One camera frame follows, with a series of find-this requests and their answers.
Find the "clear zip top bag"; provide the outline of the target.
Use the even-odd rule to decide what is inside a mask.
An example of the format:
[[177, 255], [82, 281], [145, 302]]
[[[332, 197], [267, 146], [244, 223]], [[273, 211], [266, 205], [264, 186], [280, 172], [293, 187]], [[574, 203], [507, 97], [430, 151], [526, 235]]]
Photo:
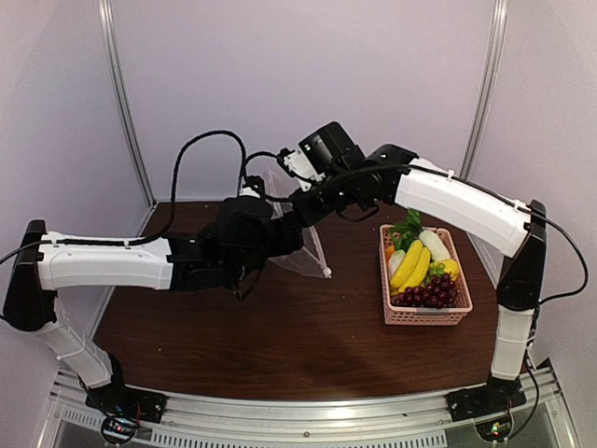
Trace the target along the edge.
[[[262, 173], [266, 193], [275, 197], [287, 197], [299, 188], [299, 182], [282, 179], [272, 169]], [[304, 276], [331, 279], [332, 270], [327, 265], [319, 234], [314, 226], [302, 230], [303, 247], [292, 254], [270, 258], [278, 267]]]

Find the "pink plastic basket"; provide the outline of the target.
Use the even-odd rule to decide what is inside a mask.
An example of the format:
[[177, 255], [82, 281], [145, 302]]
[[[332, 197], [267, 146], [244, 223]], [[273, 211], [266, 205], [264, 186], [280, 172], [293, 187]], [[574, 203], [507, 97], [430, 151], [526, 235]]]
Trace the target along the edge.
[[404, 250], [391, 225], [380, 226], [379, 261], [384, 322], [401, 326], [455, 326], [473, 309], [449, 231], [427, 228], [442, 242], [441, 259], [426, 243]]

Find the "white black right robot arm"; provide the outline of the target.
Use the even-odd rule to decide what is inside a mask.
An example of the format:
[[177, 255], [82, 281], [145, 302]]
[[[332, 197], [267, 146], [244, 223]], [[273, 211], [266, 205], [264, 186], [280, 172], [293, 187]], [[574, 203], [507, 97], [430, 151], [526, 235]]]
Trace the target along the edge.
[[300, 182], [291, 203], [308, 226], [353, 204], [367, 211], [386, 203], [436, 217], [503, 255], [493, 361], [478, 402], [491, 413], [509, 402], [539, 307], [547, 253], [545, 206], [473, 187], [396, 145], [365, 155], [336, 121], [284, 151], [280, 164]]

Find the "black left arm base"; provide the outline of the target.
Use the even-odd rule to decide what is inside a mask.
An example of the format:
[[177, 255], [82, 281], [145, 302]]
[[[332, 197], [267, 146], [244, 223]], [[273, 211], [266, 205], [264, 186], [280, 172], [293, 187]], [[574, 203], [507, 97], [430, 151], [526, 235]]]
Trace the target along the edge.
[[126, 417], [135, 422], [160, 423], [167, 398], [164, 394], [125, 385], [120, 362], [110, 356], [112, 375], [107, 385], [85, 386], [88, 407], [104, 414]]

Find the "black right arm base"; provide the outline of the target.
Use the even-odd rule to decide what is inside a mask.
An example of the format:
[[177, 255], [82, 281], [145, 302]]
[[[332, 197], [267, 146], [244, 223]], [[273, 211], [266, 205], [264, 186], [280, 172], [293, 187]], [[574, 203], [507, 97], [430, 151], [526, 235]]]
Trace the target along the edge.
[[452, 422], [477, 419], [495, 413], [507, 413], [527, 402], [521, 387], [513, 391], [481, 385], [463, 388], [445, 396]]

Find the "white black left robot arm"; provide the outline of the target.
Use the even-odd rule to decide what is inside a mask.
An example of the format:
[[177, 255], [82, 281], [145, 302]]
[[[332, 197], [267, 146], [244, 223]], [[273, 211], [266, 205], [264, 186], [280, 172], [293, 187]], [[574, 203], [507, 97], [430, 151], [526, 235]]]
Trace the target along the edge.
[[68, 287], [144, 287], [163, 291], [237, 290], [269, 258], [303, 246], [297, 214], [275, 217], [264, 200], [225, 200], [216, 220], [196, 233], [167, 232], [135, 240], [75, 238], [29, 223], [14, 264], [2, 316], [46, 341], [61, 362], [114, 414], [134, 404], [118, 360], [87, 339], [57, 302]]

